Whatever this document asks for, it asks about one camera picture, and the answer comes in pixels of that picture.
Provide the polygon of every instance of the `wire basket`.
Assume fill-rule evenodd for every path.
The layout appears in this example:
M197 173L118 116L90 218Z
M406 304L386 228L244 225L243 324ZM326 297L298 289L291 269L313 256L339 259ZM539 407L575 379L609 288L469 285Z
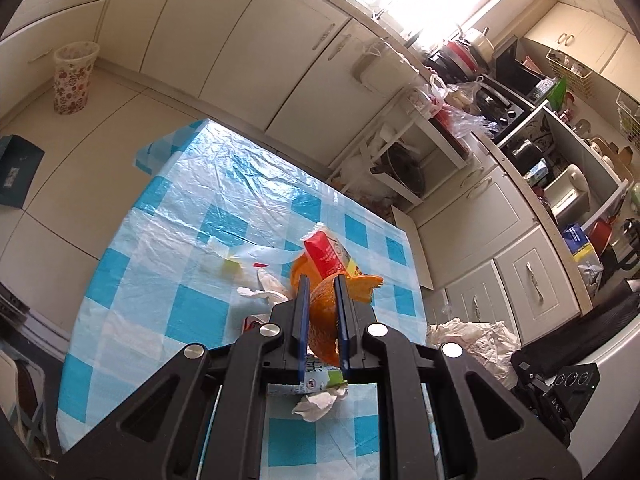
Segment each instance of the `wire basket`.
M570 68L567 68L562 60L567 57L572 61L572 65L576 67L578 70L584 73L584 75L580 75L579 73L574 72ZM573 92L577 92L582 97L589 98L593 95L593 78L591 75L593 74L593 70L589 70L583 64L578 63L572 57L565 56L561 52L556 52L555 50L549 50L546 53L546 59L551 65L551 70L554 71L554 74L558 78L565 78L566 84L569 87L569 90Z
M637 115L640 114L640 107L638 103L626 94L618 92L616 104L620 117L620 132L626 137L626 140L640 150L640 116Z

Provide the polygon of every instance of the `blue checkered tablecloth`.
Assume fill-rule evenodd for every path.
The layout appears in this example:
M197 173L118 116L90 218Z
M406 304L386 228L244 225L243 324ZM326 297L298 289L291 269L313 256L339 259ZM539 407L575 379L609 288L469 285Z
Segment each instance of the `blue checkered tablecloth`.
M186 343L238 338L242 320L268 312L255 267L211 249L299 251L323 222L365 273L378 320L424 342L426 320L406 235L372 212L209 120L143 148L136 165L154 175L105 251L85 293L63 369L58 433L73 446ZM288 283L290 263L269 267ZM262 479L378 478L374 385L351 385L320 421L292 415L297 397L270 397Z

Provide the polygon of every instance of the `pot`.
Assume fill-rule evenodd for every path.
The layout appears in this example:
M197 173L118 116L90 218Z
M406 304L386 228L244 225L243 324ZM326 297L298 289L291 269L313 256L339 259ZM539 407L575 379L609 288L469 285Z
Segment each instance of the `pot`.
M491 63L492 57L494 56L494 46L486 36L487 31L488 28L483 32L475 28L470 28L462 35L462 38L474 46L485 63Z
M369 171L388 174L416 196L424 194L424 175L420 166L409 151L397 142L382 154L380 164Z

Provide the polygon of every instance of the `metal screw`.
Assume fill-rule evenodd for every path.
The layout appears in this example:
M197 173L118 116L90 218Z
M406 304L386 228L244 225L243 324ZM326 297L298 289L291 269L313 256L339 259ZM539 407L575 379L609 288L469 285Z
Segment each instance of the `metal screw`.
M280 327L275 323L267 323L260 327L260 333L265 337L274 337L280 333Z
M367 326L367 332L373 337L382 337L389 332L389 329L382 323L373 323Z
M442 353L447 357L460 357L462 355L462 346L458 343L444 343L442 345Z
M204 354L204 346L202 345L189 345L184 349L184 356L187 359L198 359Z

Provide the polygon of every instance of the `box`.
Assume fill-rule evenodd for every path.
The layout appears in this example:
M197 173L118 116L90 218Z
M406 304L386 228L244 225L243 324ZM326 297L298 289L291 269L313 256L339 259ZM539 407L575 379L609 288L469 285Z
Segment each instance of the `box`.
M0 204L21 208L44 151L17 135L0 137Z

